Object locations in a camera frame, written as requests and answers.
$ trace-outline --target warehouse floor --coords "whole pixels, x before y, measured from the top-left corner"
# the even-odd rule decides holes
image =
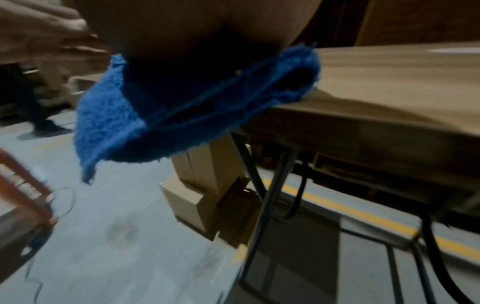
[[[55,116],[73,127],[74,112]],[[242,248],[213,241],[178,222],[159,183],[174,174],[164,159],[149,164],[101,163],[92,186],[80,184],[72,136],[38,139],[27,123],[0,129],[0,147],[48,181],[74,187],[73,211],[36,255],[31,277],[43,282],[38,303],[260,303],[235,285]],[[262,171],[268,183],[271,173]],[[289,177],[284,190],[300,181]],[[272,222],[247,280],[282,303],[425,303],[410,253],[339,232],[335,227],[388,237],[405,236],[415,217],[309,183],[304,206],[328,218],[301,214],[288,224]],[[53,207],[70,208],[72,194],[60,190]],[[471,263],[449,263],[457,284],[480,302],[480,238],[435,227],[444,250]],[[392,283],[392,256],[400,293]],[[453,303],[427,263],[438,303]],[[2,303],[31,303],[38,285],[25,282],[26,267],[0,285]]]

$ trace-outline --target cardboard box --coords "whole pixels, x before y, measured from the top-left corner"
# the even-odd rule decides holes
[[[228,135],[171,158],[178,177],[203,190],[225,193],[245,171]]]
[[[176,175],[161,190],[173,213],[203,232],[208,232],[217,219],[217,204],[225,194],[200,190],[182,182]]]

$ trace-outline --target blue towel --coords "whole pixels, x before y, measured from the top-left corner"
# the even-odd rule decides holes
[[[79,101],[73,142],[83,182],[92,182],[101,160],[168,157],[268,107],[299,100],[318,80],[320,62],[314,50],[297,46],[221,78],[201,69],[146,70],[113,56],[103,78]]]

